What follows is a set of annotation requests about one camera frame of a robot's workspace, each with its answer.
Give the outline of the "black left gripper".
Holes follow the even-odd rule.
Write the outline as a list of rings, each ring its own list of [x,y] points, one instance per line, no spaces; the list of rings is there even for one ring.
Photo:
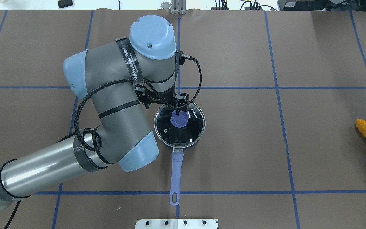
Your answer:
[[[135,93],[137,96],[137,100],[135,100],[135,105],[143,104],[146,109],[149,108],[150,104],[158,103],[165,104],[163,100],[170,104],[173,107],[183,106],[183,112],[187,112],[189,110],[189,96],[187,93],[181,93],[179,96],[175,93],[176,85],[173,84],[171,88],[167,89],[164,92],[158,92],[158,95],[153,92],[150,87],[146,84],[136,84],[135,85]],[[179,116],[181,113],[180,109],[177,108],[174,110],[174,116]]]

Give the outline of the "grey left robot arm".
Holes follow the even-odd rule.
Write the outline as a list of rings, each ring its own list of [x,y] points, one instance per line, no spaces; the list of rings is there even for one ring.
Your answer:
[[[159,149],[142,104],[184,110],[176,95],[180,59],[172,24],[157,15],[137,19],[129,36],[87,49],[63,63],[80,99],[74,134],[54,145],[0,165],[0,212],[32,194],[118,163],[134,171],[153,162]]]

